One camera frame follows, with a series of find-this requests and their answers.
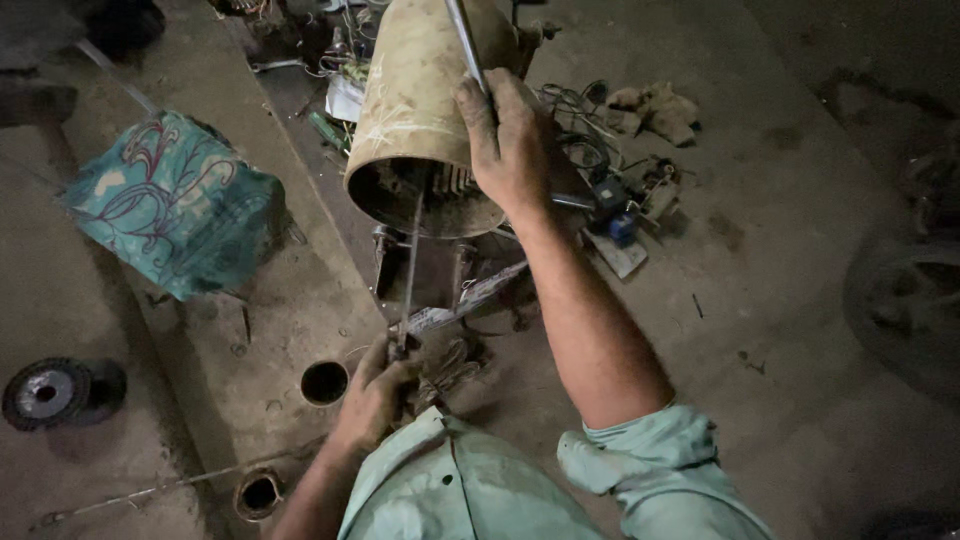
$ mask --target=blue electrical component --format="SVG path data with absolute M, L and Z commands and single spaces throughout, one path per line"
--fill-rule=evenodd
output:
M 607 235 L 618 248 L 625 248 L 636 242 L 636 220 L 629 212 L 613 217 L 607 225 Z

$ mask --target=dirty hand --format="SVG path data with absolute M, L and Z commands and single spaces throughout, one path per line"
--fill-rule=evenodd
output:
M 420 364 L 399 360 L 387 365 L 387 335 L 376 338 L 357 365 L 329 442 L 372 452 L 387 434 L 399 407 L 398 392 L 417 378 Z
M 467 124 L 477 184 L 516 222 L 549 205 L 553 122 L 530 88 L 509 70 L 498 67 L 485 73 L 499 125 L 473 79 L 465 78 L 453 97 Z

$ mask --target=dusty floor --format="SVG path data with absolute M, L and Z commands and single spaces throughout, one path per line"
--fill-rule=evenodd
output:
M 0 213 L 16 231 L 0 242 L 9 305 L 0 379 L 36 358 L 65 354 L 117 357 L 135 381 L 128 407 L 96 431 L 66 440 L 0 427 L 0 448 L 10 456 L 0 473 L 10 487 L 0 523 L 10 537 L 27 536 L 27 526 L 53 509 L 314 439 L 336 409 L 306 405 L 300 373 L 314 361 L 344 358 L 384 324 L 212 10 L 189 0 L 158 4 L 167 32 L 125 74 L 164 108 L 216 126 L 251 163 L 277 174 L 309 245 L 288 246 L 245 291 L 247 344 L 231 299 L 151 307 L 146 299 L 154 291 L 144 280 L 125 272 L 131 293 L 115 268 L 92 263 L 97 250 L 49 203 L 49 189 L 9 160 L 50 175 L 36 143 L 22 131 L 0 132 L 9 178 Z M 556 0 L 521 9 L 522 20 L 564 27 L 538 53 L 529 82 L 580 88 L 601 78 L 613 87 L 665 79 L 700 103 L 704 129 L 696 147 L 677 150 L 651 135 L 625 147 L 628 155 L 672 157 L 695 173 L 682 196 L 686 230 L 661 244 L 648 241 L 650 260 L 627 282 L 598 267 L 648 332 L 684 399 L 719 425 L 723 464 L 744 499 L 780 537 L 798 539 L 852 537 L 877 513 L 955 504 L 960 417 L 866 357 L 840 314 L 852 251 L 876 220 L 901 211 L 889 183 L 899 156 L 917 140 L 915 128 L 935 138 L 942 122 L 847 88 L 838 115 L 845 131 L 814 96 L 835 67 L 879 66 L 875 73 L 887 84 L 919 86 L 955 104 L 955 95 L 941 91 L 960 87 L 950 79 L 955 73 L 900 69 L 936 55 L 924 55 L 928 43 L 919 39 L 905 52 L 887 44 L 882 27 L 873 29 L 863 14 L 868 7 L 856 3 L 840 11 L 813 0 L 793 8 L 811 20 L 786 16 L 778 11 L 783 3 L 748 1 L 756 19 L 733 0 L 598 4 Z M 945 14 L 955 9 L 944 10 L 921 20 L 934 25 L 931 36 L 943 29 L 947 39 L 952 19 Z M 846 32 L 836 29 L 840 22 Z M 834 49 L 847 54 L 836 57 Z M 857 63 L 857 55 L 870 55 L 871 63 Z M 83 59 L 61 59 L 47 72 L 80 90 L 65 129 L 81 161 L 142 115 Z M 45 263 L 52 260 L 58 264 Z M 133 296 L 146 328 L 125 323 L 135 319 Z M 510 332 L 504 314 L 470 324 L 507 335 L 486 339 L 492 368 L 452 406 L 563 481 L 556 441 L 579 419 L 542 326 L 535 320 L 528 331 Z M 275 466 L 293 484 L 303 462 Z M 103 537 L 109 529 L 117 537 L 223 537 L 226 523 L 233 537 L 253 537 L 257 527 L 227 506 L 236 480 L 158 496 L 140 509 L 87 514 L 33 536 Z M 615 537 L 613 501 L 576 496 Z M 12 510 L 17 503 L 27 510 Z

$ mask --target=white paper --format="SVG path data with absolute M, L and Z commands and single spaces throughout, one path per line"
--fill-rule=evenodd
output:
M 338 120 L 356 122 L 360 120 L 361 107 L 363 88 L 355 86 L 339 73 L 331 75 L 330 85 L 326 89 L 326 113 Z

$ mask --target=tangled wires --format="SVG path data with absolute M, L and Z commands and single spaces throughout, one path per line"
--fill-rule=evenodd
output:
M 607 82 L 602 80 L 590 83 L 582 92 L 549 83 L 540 88 L 540 100 L 551 108 L 561 127 L 557 141 L 574 166 L 586 172 L 590 185 L 602 182 L 623 166 L 616 135 L 601 126 L 603 118 L 596 114 L 606 94 Z
M 483 364 L 468 359 L 472 349 L 473 347 L 463 337 L 450 340 L 440 369 L 420 376 L 420 388 L 417 392 L 417 403 L 414 406 L 415 414 L 420 414 L 435 404 L 461 382 L 476 379 L 483 370 Z

